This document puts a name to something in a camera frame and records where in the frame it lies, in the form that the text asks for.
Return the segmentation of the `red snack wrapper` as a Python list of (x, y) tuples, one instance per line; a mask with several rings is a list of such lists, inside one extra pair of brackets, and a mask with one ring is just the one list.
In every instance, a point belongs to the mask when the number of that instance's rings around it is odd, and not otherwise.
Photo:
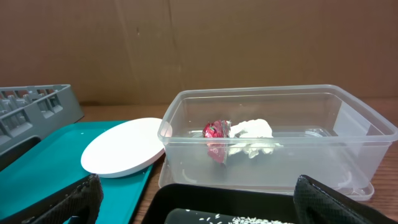
[[(213, 123), (208, 123), (203, 131), (204, 138), (229, 138), (229, 133), (231, 131), (231, 121), (227, 120), (217, 120)], [(216, 143), (213, 141), (208, 141), (207, 154), (217, 163), (226, 164), (227, 158), (227, 148), (226, 144)]]

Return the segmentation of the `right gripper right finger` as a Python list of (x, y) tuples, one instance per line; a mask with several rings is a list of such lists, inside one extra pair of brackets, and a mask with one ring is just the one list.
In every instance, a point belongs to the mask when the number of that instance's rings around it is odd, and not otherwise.
[(307, 175), (297, 179), (293, 199), (299, 223), (397, 224), (381, 212), (358, 203)]

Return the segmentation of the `pile of rice grains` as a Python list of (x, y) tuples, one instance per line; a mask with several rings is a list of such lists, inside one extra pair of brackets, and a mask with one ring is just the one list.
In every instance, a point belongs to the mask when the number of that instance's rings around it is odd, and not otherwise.
[(196, 210), (184, 210), (190, 221), (186, 223), (207, 223), (207, 224), (293, 224), (280, 220), (268, 220), (256, 217), (239, 217), (223, 215), (220, 213), (200, 212)]

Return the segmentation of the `white napkin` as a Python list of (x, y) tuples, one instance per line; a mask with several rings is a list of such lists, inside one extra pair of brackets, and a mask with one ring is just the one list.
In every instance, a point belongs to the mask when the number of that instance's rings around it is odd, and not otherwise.
[[(243, 121), (239, 124), (233, 125), (229, 132), (229, 137), (231, 138), (273, 138), (272, 128), (269, 126), (268, 122), (264, 119), (252, 119), (249, 121)], [(279, 143), (238, 143), (233, 144), (227, 150), (227, 155), (232, 156), (243, 152), (248, 158), (253, 159), (259, 155), (272, 154), (275, 148), (283, 147)]]

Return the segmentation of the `large white plate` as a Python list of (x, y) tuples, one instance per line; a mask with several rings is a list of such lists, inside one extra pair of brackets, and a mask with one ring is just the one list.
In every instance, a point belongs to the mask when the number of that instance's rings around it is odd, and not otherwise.
[(165, 153), (158, 138), (160, 118), (119, 124), (96, 137), (81, 155), (81, 166), (102, 178), (119, 178), (152, 165)]

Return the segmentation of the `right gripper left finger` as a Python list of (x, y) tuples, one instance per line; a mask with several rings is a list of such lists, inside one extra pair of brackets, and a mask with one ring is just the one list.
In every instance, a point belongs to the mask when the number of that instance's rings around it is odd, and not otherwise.
[(1, 220), (1, 224), (95, 223), (104, 198), (98, 175), (90, 174)]

